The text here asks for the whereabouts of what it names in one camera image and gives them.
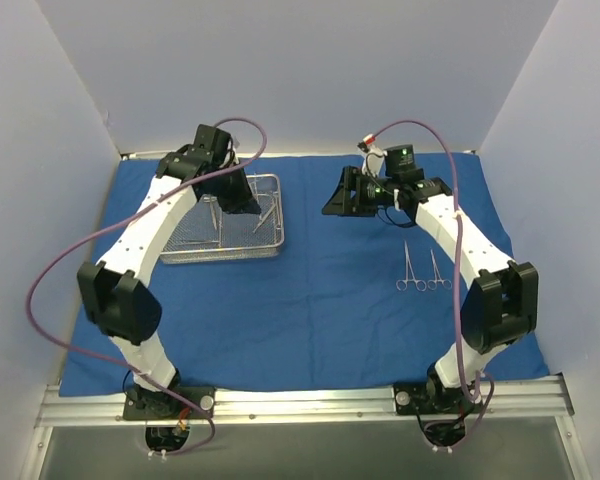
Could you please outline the steel curved retractor instrument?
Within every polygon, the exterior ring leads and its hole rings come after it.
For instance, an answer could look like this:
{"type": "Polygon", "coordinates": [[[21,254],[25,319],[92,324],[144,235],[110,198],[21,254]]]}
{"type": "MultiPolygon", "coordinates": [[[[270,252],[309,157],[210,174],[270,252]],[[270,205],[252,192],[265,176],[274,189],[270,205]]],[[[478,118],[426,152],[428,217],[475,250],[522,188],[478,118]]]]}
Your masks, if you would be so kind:
{"type": "Polygon", "coordinates": [[[269,217],[274,213],[274,211],[276,210],[276,206],[273,205],[269,208],[269,210],[258,220],[258,223],[256,224],[255,228],[252,230],[252,233],[256,233],[269,219],[269,217]]]}

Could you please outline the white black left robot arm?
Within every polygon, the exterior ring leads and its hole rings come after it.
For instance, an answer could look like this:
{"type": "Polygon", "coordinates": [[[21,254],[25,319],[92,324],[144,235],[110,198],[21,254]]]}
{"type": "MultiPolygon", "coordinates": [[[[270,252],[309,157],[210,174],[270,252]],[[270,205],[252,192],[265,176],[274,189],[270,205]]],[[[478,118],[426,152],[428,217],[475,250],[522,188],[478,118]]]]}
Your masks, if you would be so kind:
{"type": "Polygon", "coordinates": [[[193,140],[160,161],[148,191],[122,233],[97,261],[84,263],[77,281],[87,318],[119,349],[146,408],[159,419],[182,405],[178,371],[158,334],[162,307],[150,292],[156,263],[184,216],[204,196],[227,214],[258,214],[261,208],[223,124],[201,124],[193,140]]]}

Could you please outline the steel mesh instrument tray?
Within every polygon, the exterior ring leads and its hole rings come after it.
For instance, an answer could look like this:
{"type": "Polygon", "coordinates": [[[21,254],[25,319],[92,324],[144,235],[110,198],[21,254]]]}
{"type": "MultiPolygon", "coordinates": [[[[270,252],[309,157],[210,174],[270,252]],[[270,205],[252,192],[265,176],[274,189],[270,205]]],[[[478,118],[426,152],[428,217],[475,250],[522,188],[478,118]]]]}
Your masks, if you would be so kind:
{"type": "Polygon", "coordinates": [[[247,180],[261,206],[260,215],[226,215],[221,211],[221,226],[216,232],[206,203],[206,199],[212,196],[205,196],[181,219],[160,260],[165,264],[192,264],[278,255],[285,241],[279,178],[269,173],[249,175],[247,180]],[[258,220],[273,205],[276,206],[274,213],[256,233],[252,233],[258,220]],[[186,240],[218,240],[220,244],[215,248],[191,248],[191,245],[182,245],[186,240]]]}

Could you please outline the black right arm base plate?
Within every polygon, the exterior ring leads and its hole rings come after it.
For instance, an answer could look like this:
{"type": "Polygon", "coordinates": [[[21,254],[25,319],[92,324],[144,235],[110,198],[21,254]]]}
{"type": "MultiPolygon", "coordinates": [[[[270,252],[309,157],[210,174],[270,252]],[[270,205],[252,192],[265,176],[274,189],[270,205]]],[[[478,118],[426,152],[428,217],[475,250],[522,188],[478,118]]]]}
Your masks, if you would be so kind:
{"type": "Polygon", "coordinates": [[[476,413],[482,403],[466,399],[460,388],[434,386],[430,382],[397,382],[392,385],[397,415],[462,415],[476,413]]]}

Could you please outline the steel needle holder forceps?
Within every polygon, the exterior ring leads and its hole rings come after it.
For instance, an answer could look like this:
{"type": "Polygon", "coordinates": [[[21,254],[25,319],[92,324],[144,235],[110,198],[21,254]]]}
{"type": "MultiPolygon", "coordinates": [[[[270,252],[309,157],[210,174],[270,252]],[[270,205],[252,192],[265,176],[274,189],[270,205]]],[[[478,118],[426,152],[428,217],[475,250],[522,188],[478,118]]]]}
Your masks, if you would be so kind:
{"type": "Polygon", "coordinates": [[[221,209],[219,207],[217,199],[214,197],[209,197],[206,199],[206,203],[209,206],[212,226],[214,230],[218,232],[221,226],[221,209]]]}

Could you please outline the blue surgical drape cloth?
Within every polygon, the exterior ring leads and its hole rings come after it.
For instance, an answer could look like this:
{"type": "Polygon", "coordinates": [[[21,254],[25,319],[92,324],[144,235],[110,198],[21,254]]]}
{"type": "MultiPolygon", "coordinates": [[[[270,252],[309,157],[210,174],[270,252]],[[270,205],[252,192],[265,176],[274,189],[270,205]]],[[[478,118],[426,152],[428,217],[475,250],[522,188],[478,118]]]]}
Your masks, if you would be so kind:
{"type": "Polygon", "coordinates": [[[424,231],[378,218],[325,216],[358,155],[262,158],[281,183],[285,241],[271,258],[158,263],[158,328],[184,383],[231,390],[368,388],[419,381],[454,339],[452,294],[396,289],[407,241],[417,278],[453,266],[424,231]]]}

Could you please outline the steel hemostat clamp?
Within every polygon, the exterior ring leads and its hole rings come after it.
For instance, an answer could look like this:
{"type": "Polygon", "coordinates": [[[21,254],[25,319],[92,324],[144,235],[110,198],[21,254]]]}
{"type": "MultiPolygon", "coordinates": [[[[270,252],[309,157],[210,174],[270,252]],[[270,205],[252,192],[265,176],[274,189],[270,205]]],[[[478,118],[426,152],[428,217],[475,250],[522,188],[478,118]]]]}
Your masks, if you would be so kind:
{"type": "Polygon", "coordinates": [[[437,258],[433,250],[430,250],[430,260],[432,268],[432,278],[426,281],[427,288],[432,291],[435,291],[438,288],[451,290],[453,287],[452,281],[442,276],[438,266],[437,258]]]}
{"type": "Polygon", "coordinates": [[[404,265],[405,272],[401,279],[398,279],[395,283],[396,289],[400,292],[407,291],[410,287],[413,287],[418,292],[424,292],[427,290],[426,282],[422,279],[419,279],[415,275],[415,270],[413,268],[409,246],[407,241],[403,242],[403,250],[404,250],[404,265]]]}

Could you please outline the aluminium front frame rail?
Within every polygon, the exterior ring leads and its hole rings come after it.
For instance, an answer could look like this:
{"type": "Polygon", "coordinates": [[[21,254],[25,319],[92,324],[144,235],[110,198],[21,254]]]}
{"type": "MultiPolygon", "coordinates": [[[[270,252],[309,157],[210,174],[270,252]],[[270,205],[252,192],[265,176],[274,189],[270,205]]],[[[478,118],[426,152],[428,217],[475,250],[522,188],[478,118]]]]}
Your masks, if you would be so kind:
{"type": "MultiPolygon", "coordinates": [[[[123,418],[126,397],[119,394],[61,397],[49,387],[43,397],[38,427],[170,426],[174,420],[131,421],[123,418]]],[[[529,381],[498,382],[486,420],[500,418],[564,417],[574,414],[560,376],[529,381]]],[[[213,421],[216,425],[413,421],[397,413],[393,389],[243,392],[218,390],[213,421]]]]}

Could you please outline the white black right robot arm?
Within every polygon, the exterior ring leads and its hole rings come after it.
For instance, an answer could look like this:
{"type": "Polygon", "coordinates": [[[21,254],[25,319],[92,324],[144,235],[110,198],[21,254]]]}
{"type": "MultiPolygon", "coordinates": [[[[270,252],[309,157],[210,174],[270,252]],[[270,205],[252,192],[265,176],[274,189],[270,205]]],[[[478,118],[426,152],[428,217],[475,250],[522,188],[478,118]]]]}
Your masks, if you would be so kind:
{"type": "Polygon", "coordinates": [[[424,400],[444,413],[460,397],[475,402],[486,365],[537,325],[539,275],[496,247],[458,204],[456,185],[428,177],[412,146],[381,150],[361,143],[366,157],[346,166],[324,205],[325,215],[372,217],[382,207],[404,212],[452,260],[453,278],[468,292],[454,298],[455,340],[427,374],[424,400]]]}

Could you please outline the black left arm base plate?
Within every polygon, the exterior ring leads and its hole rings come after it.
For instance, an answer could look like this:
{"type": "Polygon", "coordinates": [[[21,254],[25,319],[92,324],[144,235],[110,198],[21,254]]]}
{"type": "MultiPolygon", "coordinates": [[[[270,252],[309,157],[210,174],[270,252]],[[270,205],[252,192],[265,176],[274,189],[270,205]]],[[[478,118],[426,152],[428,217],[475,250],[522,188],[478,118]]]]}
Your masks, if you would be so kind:
{"type": "MultiPolygon", "coordinates": [[[[205,413],[213,413],[215,388],[176,386],[174,391],[205,413]]],[[[181,411],[186,408],[182,401],[164,392],[154,392],[139,386],[127,389],[125,395],[122,418],[126,421],[177,420],[181,411]]]]}

